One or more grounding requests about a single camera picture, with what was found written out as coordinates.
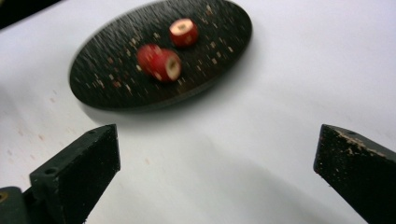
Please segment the white surface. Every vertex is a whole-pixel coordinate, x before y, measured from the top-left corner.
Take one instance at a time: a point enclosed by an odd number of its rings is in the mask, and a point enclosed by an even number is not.
[[[213,89],[141,114],[82,105],[78,49],[148,2],[69,0],[0,31],[0,186],[116,123],[121,171],[88,223],[364,223],[312,167],[323,123],[396,148],[396,1],[235,0],[254,34]]]

